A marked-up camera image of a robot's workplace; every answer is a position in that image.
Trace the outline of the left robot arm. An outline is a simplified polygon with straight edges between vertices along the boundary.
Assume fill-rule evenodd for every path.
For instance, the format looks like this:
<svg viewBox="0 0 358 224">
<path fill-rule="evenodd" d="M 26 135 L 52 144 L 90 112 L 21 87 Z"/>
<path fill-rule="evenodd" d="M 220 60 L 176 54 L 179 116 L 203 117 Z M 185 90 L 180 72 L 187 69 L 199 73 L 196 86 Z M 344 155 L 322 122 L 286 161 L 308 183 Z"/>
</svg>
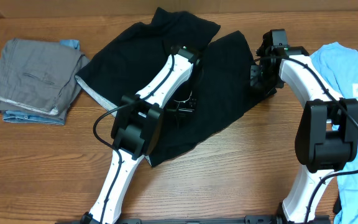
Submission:
<svg viewBox="0 0 358 224">
<path fill-rule="evenodd" d="M 157 145 L 164 107 L 174 93 L 190 80 L 200 63 L 200 53 L 176 45 L 154 79 L 133 96 L 123 96 L 115 114 L 111 137 L 111 165 L 97 201 L 80 223 L 116 223 L 132 177 L 140 162 Z"/>
</svg>

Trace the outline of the black shorts with mesh lining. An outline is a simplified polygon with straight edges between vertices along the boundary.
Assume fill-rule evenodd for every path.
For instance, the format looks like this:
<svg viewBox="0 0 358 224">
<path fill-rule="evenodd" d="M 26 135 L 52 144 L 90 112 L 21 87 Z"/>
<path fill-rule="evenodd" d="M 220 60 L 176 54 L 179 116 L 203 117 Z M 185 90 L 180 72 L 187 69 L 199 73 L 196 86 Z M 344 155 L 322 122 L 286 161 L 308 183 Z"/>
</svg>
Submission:
<svg viewBox="0 0 358 224">
<path fill-rule="evenodd" d="M 201 52 L 191 90 L 195 112 L 185 118 L 165 113 L 158 144 L 148 161 L 157 166 L 192 150 L 275 93 L 250 85 L 254 59 L 244 35 L 217 38 L 220 26 L 189 12 L 158 8 L 149 24 L 138 22 L 100 50 L 77 74 L 80 86 L 103 108 L 116 108 L 124 95 L 145 87 L 163 68 L 168 50 L 185 45 Z"/>
</svg>

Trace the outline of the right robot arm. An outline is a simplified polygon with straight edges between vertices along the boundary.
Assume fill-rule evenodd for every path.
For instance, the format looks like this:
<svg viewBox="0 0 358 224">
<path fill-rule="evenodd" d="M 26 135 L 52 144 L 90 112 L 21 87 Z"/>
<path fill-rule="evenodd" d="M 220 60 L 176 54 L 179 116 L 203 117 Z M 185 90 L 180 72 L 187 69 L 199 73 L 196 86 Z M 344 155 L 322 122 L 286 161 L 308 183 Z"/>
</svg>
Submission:
<svg viewBox="0 0 358 224">
<path fill-rule="evenodd" d="M 250 69 L 251 90 L 268 96 L 288 85 L 303 107 L 295 138 L 300 163 L 288 196 L 274 216 L 248 216 L 247 222 L 329 223 L 316 207 L 334 175 L 355 159 L 358 147 L 358 101 L 333 90 L 314 68 L 304 47 L 288 44 L 283 29 L 263 36 Z"/>
</svg>

